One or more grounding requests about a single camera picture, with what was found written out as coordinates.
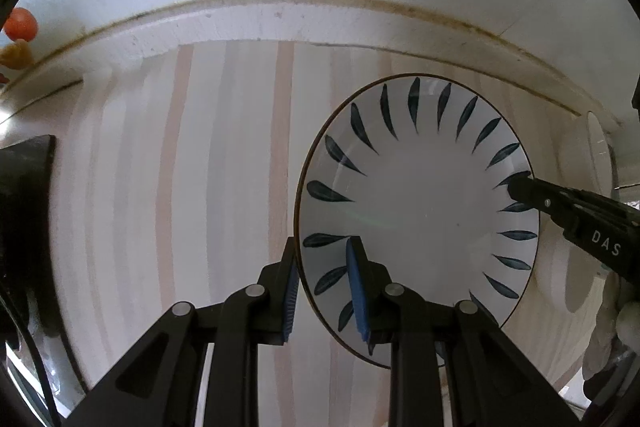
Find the white gloved hand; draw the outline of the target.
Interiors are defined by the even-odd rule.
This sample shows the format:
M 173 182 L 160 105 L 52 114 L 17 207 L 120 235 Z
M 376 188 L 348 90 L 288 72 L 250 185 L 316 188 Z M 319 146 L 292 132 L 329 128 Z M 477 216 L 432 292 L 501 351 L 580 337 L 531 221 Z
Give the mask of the white gloved hand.
M 582 360 L 585 396 L 592 404 L 603 405 L 628 381 L 629 371 L 638 366 L 639 291 L 611 272 Z

